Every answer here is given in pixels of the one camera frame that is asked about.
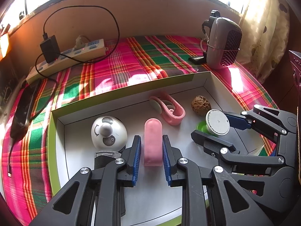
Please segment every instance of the black phone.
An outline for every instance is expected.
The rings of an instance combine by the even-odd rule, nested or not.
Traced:
[[[206,63],[206,55],[197,56],[197,57],[189,57],[188,60],[194,64],[200,65]]]
[[[15,140],[21,140],[27,133],[30,124],[31,112],[41,85],[41,80],[25,87],[20,101],[18,103],[13,122],[11,125],[10,137]]]

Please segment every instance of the power outlet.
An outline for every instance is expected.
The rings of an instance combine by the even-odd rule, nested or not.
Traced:
[[[92,45],[96,45],[96,44],[98,44],[98,43],[99,43],[99,40],[95,40],[95,41],[89,42],[89,43],[88,43],[88,47],[89,47],[89,46],[92,46]]]
[[[79,50],[74,50],[74,48],[71,48],[62,52],[62,54],[80,61],[88,61],[106,55],[106,48],[104,46],[103,39],[100,39],[85,44],[85,46]],[[39,72],[41,72],[45,76],[50,76],[58,71],[76,64],[78,64],[77,61],[61,55],[57,60],[50,63],[43,61],[42,63],[37,65],[37,68]],[[37,73],[36,68],[34,67],[28,74],[26,81],[28,82],[28,84],[31,84],[39,78],[42,78],[42,76]]]

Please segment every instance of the round white disc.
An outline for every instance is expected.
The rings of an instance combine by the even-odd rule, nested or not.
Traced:
[[[209,132],[219,136],[226,135],[230,129],[228,118],[219,110],[209,110],[207,112],[206,124]]]

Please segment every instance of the cardboard box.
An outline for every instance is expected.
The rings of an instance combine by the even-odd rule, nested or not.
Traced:
[[[185,109],[186,116],[179,126],[168,125],[148,103],[149,97],[158,96],[160,91],[170,94]],[[196,125],[204,120],[190,106],[193,98],[198,95],[206,97],[213,109],[238,114],[244,110],[211,72],[133,85],[53,110],[47,144],[53,194],[81,167],[94,168],[94,153],[98,150],[92,143],[91,127],[94,120],[102,115],[110,115],[123,122],[128,132],[127,147],[131,146],[134,135],[141,136],[143,145],[145,121],[157,118],[162,122],[163,134],[168,134],[171,145],[180,148],[184,157],[199,166],[212,168],[217,165],[217,159],[204,153],[203,148],[190,137]],[[258,155],[263,147],[261,137],[254,130],[230,128],[230,132],[221,138],[234,143],[241,154]],[[143,153],[137,185],[134,188],[125,188],[127,211],[121,218],[122,225],[146,226],[166,222],[177,225],[181,222],[182,188],[170,188],[167,185],[163,167],[144,168],[142,156]]]

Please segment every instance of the black charger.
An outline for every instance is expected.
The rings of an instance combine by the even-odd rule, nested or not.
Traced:
[[[40,44],[42,53],[47,63],[51,63],[58,59],[60,48],[55,35],[48,37],[47,33],[43,34],[44,41]]]

